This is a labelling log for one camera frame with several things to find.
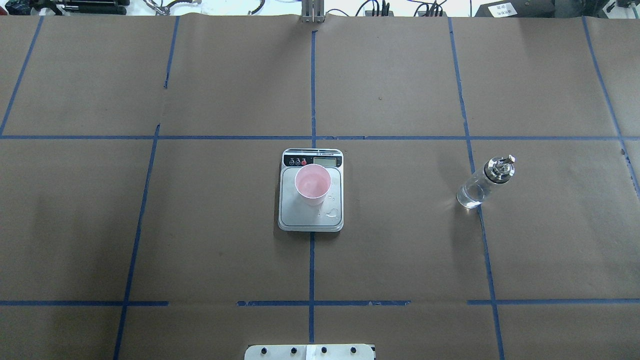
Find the pink paper cup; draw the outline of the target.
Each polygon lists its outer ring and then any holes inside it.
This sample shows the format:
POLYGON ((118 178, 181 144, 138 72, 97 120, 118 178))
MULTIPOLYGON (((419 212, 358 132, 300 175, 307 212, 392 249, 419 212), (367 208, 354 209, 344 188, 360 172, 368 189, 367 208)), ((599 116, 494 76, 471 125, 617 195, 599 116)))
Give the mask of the pink paper cup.
POLYGON ((302 166, 295 174, 294 186, 302 200, 311 207, 320 205, 332 184, 329 170, 318 164, 302 166))

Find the glass sauce bottle steel cap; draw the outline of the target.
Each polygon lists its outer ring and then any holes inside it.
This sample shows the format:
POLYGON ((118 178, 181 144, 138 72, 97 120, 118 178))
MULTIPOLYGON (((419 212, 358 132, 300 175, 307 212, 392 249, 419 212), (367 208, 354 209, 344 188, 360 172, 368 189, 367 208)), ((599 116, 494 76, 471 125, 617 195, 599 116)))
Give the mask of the glass sauce bottle steel cap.
POLYGON ((474 209, 482 205, 493 191, 510 182, 515 175, 516 157, 492 157, 464 182, 455 194, 464 208, 474 209))

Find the silver digital kitchen scale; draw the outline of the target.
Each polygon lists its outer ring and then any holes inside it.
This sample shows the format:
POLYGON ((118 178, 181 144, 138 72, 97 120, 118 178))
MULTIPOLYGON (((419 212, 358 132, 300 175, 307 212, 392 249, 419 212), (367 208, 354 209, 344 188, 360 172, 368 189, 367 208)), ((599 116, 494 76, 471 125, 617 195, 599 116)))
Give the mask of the silver digital kitchen scale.
POLYGON ((334 148, 288 148, 279 173, 282 231, 337 233, 345 223, 344 155, 334 148))

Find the black box with label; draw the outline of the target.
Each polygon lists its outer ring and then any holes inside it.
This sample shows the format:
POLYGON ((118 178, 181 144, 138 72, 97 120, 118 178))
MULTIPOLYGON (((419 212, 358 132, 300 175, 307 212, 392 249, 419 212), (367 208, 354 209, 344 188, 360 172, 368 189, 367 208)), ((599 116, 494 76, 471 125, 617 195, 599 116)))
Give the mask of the black box with label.
POLYGON ((474 18, 553 18, 553 0, 498 0, 482 4, 474 18))

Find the black tripod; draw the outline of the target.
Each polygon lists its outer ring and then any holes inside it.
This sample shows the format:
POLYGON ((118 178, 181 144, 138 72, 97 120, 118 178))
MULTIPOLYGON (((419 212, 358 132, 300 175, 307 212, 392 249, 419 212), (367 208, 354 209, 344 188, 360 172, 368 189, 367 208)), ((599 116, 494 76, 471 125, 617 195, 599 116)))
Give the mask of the black tripod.
POLYGON ((130 0, 28 0, 35 10, 49 9, 57 16, 63 12, 91 15, 126 15, 130 0))

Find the aluminium frame post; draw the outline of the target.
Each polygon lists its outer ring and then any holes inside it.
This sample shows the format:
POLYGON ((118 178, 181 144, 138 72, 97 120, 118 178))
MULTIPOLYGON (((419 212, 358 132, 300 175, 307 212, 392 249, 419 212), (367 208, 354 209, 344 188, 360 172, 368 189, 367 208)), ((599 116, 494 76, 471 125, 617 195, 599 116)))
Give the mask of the aluminium frame post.
POLYGON ((325 22, 326 11, 324 0, 300 0, 300 20, 304 24, 321 24, 325 22))

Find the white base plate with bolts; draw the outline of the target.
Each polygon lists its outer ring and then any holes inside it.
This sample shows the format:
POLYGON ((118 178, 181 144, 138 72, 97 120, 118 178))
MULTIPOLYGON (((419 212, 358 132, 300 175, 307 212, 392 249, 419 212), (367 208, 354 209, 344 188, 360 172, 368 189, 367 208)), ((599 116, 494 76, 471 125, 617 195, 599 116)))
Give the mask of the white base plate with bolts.
POLYGON ((375 346, 365 343, 259 344, 247 347, 245 360, 375 360, 375 346))

